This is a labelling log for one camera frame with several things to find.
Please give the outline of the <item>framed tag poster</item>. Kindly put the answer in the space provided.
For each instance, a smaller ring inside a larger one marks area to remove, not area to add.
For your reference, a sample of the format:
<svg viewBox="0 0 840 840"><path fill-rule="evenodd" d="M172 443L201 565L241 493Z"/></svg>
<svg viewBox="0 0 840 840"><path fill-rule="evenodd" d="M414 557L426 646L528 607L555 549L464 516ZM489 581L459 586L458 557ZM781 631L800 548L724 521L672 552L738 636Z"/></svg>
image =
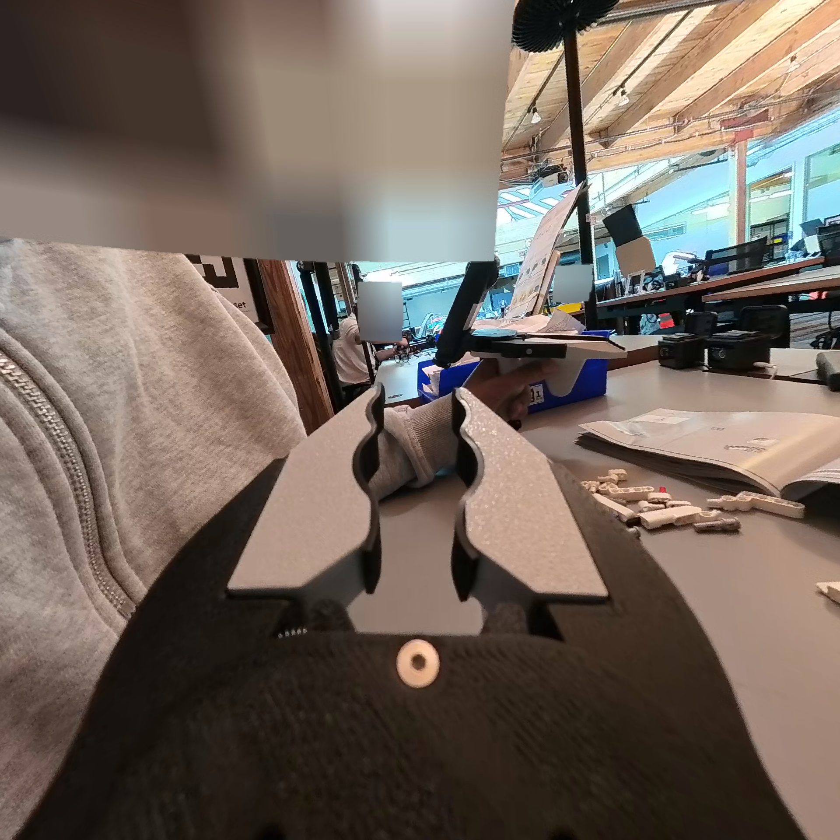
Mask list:
<svg viewBox="0 0 840 840"><path fill-rule="evenodd" d="M275 332L257 259L191 254L185 257L211 287L262 333Z"/></svg>

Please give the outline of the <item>blue plastic bin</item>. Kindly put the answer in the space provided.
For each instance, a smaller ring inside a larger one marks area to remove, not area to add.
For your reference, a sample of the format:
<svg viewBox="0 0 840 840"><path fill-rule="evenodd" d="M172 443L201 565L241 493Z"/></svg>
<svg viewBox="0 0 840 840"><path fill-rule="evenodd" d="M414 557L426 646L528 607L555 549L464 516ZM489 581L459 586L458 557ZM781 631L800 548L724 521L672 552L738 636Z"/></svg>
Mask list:
<svg viewBox="0 0 840 840"><path fill-rule="evenodd" d="M431 403L462 386L477 367L480 358L468 353L458 363L441 368L432 360L417 366L416 389L422 404ZM608 359L590 358L583 363L573 386L565 395L557 395L546 381L531 385L529 414L584 402L606 393Z"/></svg>

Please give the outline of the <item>white angled lego beam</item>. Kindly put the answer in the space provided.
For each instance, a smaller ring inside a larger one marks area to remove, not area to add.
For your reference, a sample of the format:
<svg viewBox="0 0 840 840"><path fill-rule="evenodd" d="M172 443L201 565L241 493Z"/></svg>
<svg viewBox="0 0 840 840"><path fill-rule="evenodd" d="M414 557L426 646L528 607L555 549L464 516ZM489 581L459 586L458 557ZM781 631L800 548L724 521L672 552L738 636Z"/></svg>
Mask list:
<svg viewBox="0 0 840 840"><path fill-rule="evenodd" d="M720 496L706 499L709 509L727 512L761 511L774 516L802 520L805 506L797 501L766 496L753 491L742 491L736 496Z"/></svg>

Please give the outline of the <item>person's grey hoodie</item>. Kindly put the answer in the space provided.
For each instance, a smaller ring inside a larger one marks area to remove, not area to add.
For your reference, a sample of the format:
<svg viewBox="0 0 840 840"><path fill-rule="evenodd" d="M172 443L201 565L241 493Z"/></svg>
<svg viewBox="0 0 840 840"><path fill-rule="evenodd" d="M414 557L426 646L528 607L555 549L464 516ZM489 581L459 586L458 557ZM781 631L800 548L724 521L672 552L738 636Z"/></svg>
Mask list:
<svg viewBox="0 0 840 840"><path fill-rule="evenodd" d="M266 337L184 255L1 247L1 820L27 822L128 620L306 436Z"/></svg>

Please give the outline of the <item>person's left forearm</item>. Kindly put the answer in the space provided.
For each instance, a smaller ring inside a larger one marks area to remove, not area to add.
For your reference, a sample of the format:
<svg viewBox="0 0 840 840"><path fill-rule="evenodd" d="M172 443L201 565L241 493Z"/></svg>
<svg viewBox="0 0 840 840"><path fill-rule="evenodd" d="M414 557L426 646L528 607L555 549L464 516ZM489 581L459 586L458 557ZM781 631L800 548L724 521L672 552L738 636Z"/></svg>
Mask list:
<svg viewBox="0 0 840 840"><path fill-rule="evenodd" d="M380 464L371 480L374 497L381 501L404 488L425 487L438 473L453 469L458 441L452 395L418 407L387 407L377 438Z"/></svg>

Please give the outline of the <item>wooden post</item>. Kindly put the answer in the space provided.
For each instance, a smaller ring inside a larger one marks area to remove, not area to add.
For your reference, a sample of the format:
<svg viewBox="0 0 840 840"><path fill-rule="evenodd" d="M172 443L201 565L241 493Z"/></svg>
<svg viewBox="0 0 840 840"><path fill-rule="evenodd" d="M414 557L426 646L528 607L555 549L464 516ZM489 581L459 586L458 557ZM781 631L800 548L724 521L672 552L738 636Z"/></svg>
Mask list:
<svg viewBox="0 0 840 840"><path fill-rule="evenodd" d="M297 394L303 425L312 434L332 418L333 404L305 302L286 261L259 259L258 267L275 325L272 341Z"/></svg>

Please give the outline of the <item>lego instruction booklet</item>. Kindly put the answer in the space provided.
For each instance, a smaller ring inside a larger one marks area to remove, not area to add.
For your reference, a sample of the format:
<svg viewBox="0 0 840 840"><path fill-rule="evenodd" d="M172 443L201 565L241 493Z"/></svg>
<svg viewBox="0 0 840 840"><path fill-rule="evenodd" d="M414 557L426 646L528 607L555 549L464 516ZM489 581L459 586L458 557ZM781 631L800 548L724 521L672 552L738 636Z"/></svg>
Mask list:
<svg viewBox="0 0 840 840"><path fill-rule="evenodd" d="M801 504L839 485L839 419L813 413L655 409L581 425L582 448L721 490Z"/></svg>

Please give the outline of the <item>pile of lego pieces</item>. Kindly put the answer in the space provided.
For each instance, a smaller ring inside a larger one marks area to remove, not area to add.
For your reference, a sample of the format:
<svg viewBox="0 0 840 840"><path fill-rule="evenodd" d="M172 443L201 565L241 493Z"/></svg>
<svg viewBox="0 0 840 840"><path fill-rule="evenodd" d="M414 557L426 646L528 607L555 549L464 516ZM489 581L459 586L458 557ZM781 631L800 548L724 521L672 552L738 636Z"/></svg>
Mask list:
<svg viewBox="0 0 840 840"><path fill-rule="evenodd" d="M673 497L663 486L634 485L623 468L608 468L580 485L613 519L645 532L692 529L696 533L739 533L739 518L719 509L692 505Z"/></svg>

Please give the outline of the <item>long office desks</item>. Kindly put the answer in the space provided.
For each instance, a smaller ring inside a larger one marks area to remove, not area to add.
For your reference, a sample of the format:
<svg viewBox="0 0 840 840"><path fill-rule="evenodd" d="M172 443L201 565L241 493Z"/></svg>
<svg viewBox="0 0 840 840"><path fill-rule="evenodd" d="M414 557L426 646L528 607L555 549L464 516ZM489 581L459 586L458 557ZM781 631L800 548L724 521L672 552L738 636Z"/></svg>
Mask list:
<svg viewBox="0 0 840 840"><path fill-rule="evenodd" d="M637 334L643 316L668 314L675 324L687 312L711 310L739 312L762 305L790 305L792 313L838 310L838 297L793 300L811 292L838 290L838 259L827 265L824 258L803 259L691 283L687 286L638 292L596 305L599 326L620 334Z"/></svg>

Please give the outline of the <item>black charging dock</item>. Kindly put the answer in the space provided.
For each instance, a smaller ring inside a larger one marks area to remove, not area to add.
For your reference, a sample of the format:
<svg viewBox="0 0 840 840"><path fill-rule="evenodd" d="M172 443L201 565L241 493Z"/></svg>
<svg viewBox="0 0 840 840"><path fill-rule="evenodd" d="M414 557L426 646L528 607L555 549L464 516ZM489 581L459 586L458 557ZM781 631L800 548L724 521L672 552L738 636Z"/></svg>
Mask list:
<svg viewBox="0 0 840 840"><path fill-rule="evenodd" d="M706 341L707 368L711 371L745 372L770 363L772 339L764 332L730 330L712 334Z"/></svg>
<svg viewBox="0 0 840 840"><path fill-rule="evenodd" d="M658 363L671 370L691 370L706 362L707 339L696 333L675 332L661 337Z"/></svg>

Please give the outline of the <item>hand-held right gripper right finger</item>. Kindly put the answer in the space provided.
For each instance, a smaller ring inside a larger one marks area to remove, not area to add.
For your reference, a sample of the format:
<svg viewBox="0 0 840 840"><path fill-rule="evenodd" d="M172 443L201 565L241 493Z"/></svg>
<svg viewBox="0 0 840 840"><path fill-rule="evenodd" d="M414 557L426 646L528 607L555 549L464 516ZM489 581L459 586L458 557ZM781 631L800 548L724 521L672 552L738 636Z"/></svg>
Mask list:
<svg viewBox="0 0 840 840"><path fill-rule="evenodd" d="M609 593L553 463L465 388L453 394L456 472L451 576L462 602L485 613L607 602Z"/></svg>

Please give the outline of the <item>cardboard display board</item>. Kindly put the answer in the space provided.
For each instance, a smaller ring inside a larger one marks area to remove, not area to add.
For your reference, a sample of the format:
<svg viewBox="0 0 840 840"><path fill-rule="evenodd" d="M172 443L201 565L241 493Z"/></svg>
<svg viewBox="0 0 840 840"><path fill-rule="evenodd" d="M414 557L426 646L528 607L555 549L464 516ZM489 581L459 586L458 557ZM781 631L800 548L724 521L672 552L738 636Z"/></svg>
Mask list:
<svg viewBox="0 0 840 840"><path fill-rule="evenodd" d="M507 320L524 319L543 309L560 259L556 241L588 189L586 182L577 185L543 216L521 264L511 303L506 309Z"/></svg>

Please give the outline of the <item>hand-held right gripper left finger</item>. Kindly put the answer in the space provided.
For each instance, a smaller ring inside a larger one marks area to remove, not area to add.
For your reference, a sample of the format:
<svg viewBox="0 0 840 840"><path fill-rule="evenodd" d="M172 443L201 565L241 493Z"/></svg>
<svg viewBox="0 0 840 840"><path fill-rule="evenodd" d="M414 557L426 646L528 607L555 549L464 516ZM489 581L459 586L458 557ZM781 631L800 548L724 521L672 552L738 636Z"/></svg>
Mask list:
<svg viewBox="0 0 840 840"><path fill-rule="evenodd" d="M385 395L373 386L294 447L227 583L233 597L349 606L382 573L371 480Z"/></svg>

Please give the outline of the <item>black floor lamp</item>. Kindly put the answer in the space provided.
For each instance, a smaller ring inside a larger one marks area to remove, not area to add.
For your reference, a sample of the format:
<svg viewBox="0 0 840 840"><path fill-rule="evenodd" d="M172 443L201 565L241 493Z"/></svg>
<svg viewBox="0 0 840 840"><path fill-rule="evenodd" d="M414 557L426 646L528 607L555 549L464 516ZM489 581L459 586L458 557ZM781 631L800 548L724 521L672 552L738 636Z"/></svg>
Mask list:
<svg viewBox="0 0 840 840"><path fill-rule="evenodd" d="M511 39L529 54L563 47L574 183L581 194L576 202L581 267L593 269L594 240L588 197L585 132L578 34L597 24L616 1L520 1L513 15Z"/></svg>

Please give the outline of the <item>person's left hand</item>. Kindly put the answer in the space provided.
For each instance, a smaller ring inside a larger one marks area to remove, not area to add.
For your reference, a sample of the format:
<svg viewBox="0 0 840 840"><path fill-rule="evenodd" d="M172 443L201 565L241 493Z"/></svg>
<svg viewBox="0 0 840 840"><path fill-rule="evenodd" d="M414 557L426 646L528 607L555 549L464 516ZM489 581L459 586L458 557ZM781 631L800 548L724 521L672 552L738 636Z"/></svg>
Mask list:
<svg viewBox="0 0 840 840"><path fill-rule="evenodd" d="M551 360L532 361L501 373L499 360L484 359L465 381L464 387L491 411L519 431L530 406L530 385L551 373Z"/></svg>

